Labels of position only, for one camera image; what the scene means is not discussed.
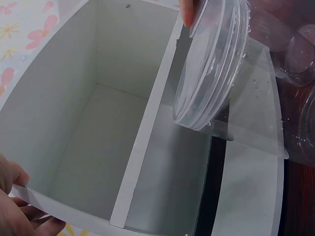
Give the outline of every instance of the plastic rim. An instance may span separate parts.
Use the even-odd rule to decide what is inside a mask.
[[[224,105],[245,57],[250,9],[245,0],[204,1],[176,92],[176,124],[201,130]]]
[[[315,88],[306,99],[299,120],[299,146],[305,158],[314,163],[315,153]]]

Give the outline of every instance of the clear plastic container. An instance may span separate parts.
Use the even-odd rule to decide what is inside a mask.
[[[310,0],[202,0],[175,123],[315,165],[311,7]]]

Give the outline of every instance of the plastic container lid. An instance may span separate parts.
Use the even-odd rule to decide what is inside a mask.
[[[201,130],[223,107],[245,57],[249,12],[245,0],[200,2],[175,97],[176,124]]]

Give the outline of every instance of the yellow flower pattern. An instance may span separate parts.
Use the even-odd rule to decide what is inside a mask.
[[[7,24],[6,27],[0,27],[0,39],[4,38],[6,35],[8,35],[9,39],[12,38],[11,33],[19,33],[18,30],[16,30],[19,27],[19,23],[15,23],[12,26],[10,24]]]
[[[9,56],[11,58],[11,60],[13,60],[12,53],[19,53],[19,52],[14,50],[14,49],[12,49],[12,48],[9,48],[9,49],[7,49],[6,51],[3,52],[4,55],[1,58],[1,61],[4,61],[7,56]]]
[[[82,232],[78,235],[76,235],[72,229],[72,226],[70,224],[66,224],[64,231],[59,233],[58,236],[87,236],[89,234],[88,231],[82,230]]]

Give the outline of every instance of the fingertip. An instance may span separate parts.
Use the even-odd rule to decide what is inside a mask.
[[[23,170],[23,168],[14,161],[9,161],[11,166],[13,183],[20,186],[26,186],[30,180],[30,176]]]

